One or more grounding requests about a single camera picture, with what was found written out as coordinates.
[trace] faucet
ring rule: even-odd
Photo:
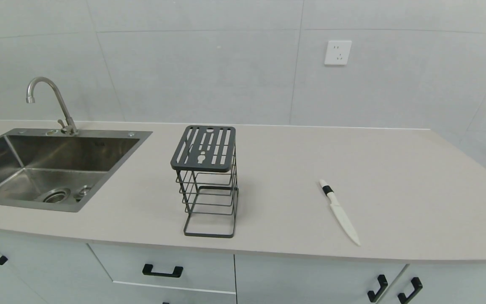
[[[50,85],[52,90],[54,90],[54,93],[56,94],[57,101],[59,102],[59,106],[61,106],[61,109],[63,111],[63,115],[65,115],[65,120],[67,121],[67,126],[63,123],[61,119],[58,119],[57,122],[61,125],[61,132],[62,133],[68,133],[69,135],[77,135],[78,134],[78,129],[76,128],[76,125],[74,123],[73,118],[69,114],[69,110],[67,110],[67,106],[65,105],[65,102],[63,101],[63,98],[61,97],[61,92],[59,92],[59,89],[57,88],[56,84],[46,78],[46,77],[35,77],[27,86],[27,95],[25,98],[25,102],[27,103],[35,103],[35,98],[33,97],[33,90],[35,89],[35,85],[39,82],[45,82]]]

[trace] sink basin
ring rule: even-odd
[[[13,129],[0,136],[0,205],[77,212],[150,134]]]

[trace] knife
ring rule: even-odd
[[[359,237],[357,236],[357,232],[355,231],[355,228],[351,224],[351,221],[348,218],[346,212],[344,211],[344,209],[339,204],[339,201],[337,200],[337,197],[335,196],[335,192],[333,192],[331,187],[323,179],[320,180],[320,186],[322,187],[322,190],[324,191],[324,193],[329,198],[329,200],[331,202],[331,204],[329,204],[329,207],[333,211],[333,214],[335,214],[335,217],[339,221],[339,224],[341,225],[341,227],[344,229],[346,234],[350,237],[350,239],[354,243],[356,243],[358,246],[361,246],[361,242],[359,242]]]

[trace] wall socket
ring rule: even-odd
[[[325,65],[346,65],[350,56],[351,41],[329,41]]]

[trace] knife holder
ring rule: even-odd
[[[187,236],[230,238],[238,205],[235,128],[190,125],[170,162],[187,220]]]

